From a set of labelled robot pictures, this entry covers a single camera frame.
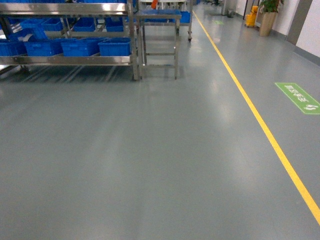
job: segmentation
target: yellow floor line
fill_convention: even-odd
[[[287,159],[286,155],[282,151],[281,147],[279,146],[277,140],[275,139],[275,137],[271,133],[271,131],[268,128],[267,124],[265,123],[265,121],[263,120],[261,115],[259,114],[259,112],[256,109],[255,105],[253,104],[253,102],[249,98],[249,96],[246,93],[246,91],[244,90],[244,88],[241,86],[239,80],[237,79],[237,77],[235,76],[235,74],[233,73],[231,68],[229,67],[229,65],[228,65],[227,61],[225,60],[224,56],[221,54],[221,52],[217,48],[216,44],[214,43],[214,41],[210,37],[209,33],[207,32],[206,28],[204,27],[204,25],[202,24],[202,22],[200,21],[200,19],[198,18],[198,16],[196,15],[196,13],[194,11],[193,11],[193,15],[198,20],[198,22],[199,22],[200,26],[202,27],[205,35],[210,40],[213,48],[215,49],[215,51],[219,55],[219,57],[220,57],[221,61],[223,62],[225,68],[227,69],[227,71],[229,72],[231,78],[233,79],[235,85],[238,87],[238,89],[241,92],[241,94],[242,94],[243,98],[245,99],[246,103],[249,105],[249,108],[251,109],[253,115],[255,116],[256,120],[260,124],[262,130],[264,131],[266,137],[268,138],[269,142],[271,143],[275,153],[278,155],[278,157],[279,157],[281,163],[283,164],[285,170],[289,174],[289,176],[292,179],[294,185],[296,186],[296,188],[298,189],[298,191],[301,194],[302,198],[304,199],[305,203],[309,207],[311,213],[313,214],[313,216],[315,217],[316,221],[320,225],[320,209],[317,206],[316,202],[314,201],[314,199],[312,198],[312,196],[308,192],[307,188],[305,187],[305,185],[301,181],[301,179],[298,176],[298,174],[296,173],[295,169],[292,167],[291,163],[289,162],[289,160]]]

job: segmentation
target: potted plant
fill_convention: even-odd
[[[262,0],[259,5],[260,13],[263,13],[260,26],[261,37],[266,37],[270,34],[276,15],[278,13],[279,4],[284,4],[285,0]]]

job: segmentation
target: metal table leg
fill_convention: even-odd
[[[190,22],[189,22],[189,29],[188,29],[188,41],[191,42],[192,39],[192,16],[193,16],[193,4],[190,4]]]
[[[9,39],[9,35],[12,34],[11,24],[7,17],[0,17],[0,24],[6,39]]]
[[[140,71],[138,69],[137,61],[137,50],[136,50],[136,40],[135,40],[135,25],[134,25],[134,11],[132,6],[132,0],[128,1],[128,18],[129,18],[129,32],[130,32],[130,41],[131,41],[131,54],[132,54],[132,68],[133,68],[133,79],[140,79]]]
[[[142,42],[143,42],[144,64],[147,65],[147,47],[146,47],[145,21],[142,22]]]
[[[178,55],[179,55],[179,27],[180,19],[175,20],[174,24],[174,79],[178,77]]]
[[[136,20],[136,39],[138,44],[138,60],[139,60],[139,75],[140,79],[142,79],[142,68],[143,68],[143,48],[142,48],[142,39],[141,39],[141,32],[140,32],[140,19]]]

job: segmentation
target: stainless steel rack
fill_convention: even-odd
[[[138,0],[139,10],[142,10],[142,4],[152,3],[153,0]],[[178,31],[180,27],[188,27],[188,41],[192,40],[192,17],[193,17],[193,1],[192,0],[158,0],[158,4],[160,4],[161,9],[164,9],[165,4],[188,4],[188,12],[190,13],[190,21],[188,23],[180,22]],[[145,26],[175,26],[174,22],[145,22]]]
[[[8,17],[109,17],[128,16],[128,33],[108,32],[72,32],[72,37],[114,37],[129,36],[131,41],[130,56],[84,56],[69,57],[55,56],[0,56],[0,65],[85,65],[85,66],[132,66],[133,79],[139,80],[137,48],[135,39],[135,26],[133,15],[133,1],[127,3],[0,3],[0,23],[4,34],[12,33]],[[57,37],[65,32],[55,32]]]
[[[137,25],[137,42],[138,42],[138,57],[139,57],[139,74],[143,75],[143,68],[169,68],[174,69],[174,79],[178,77],[178,55],[179,55],[179,26],[180,26],[180,11],[177,10],[172,13],[166,13],[163,10],[155,10],[154,13],[149,11],[139,10],[136,14]],[[146,33],[145,20],[146,19],[174,19],[174,47],[173,52],[147,52],[146,48]],[[147,64],[147,56],[173,56],[174,64]]]

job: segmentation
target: plant pot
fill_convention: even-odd
[[[269,36],[272,25],[274,24],[274,21],[276,19],[276,12],[264,12],[262,17],[262,22],[260,26],[260,37],[266,37]]]

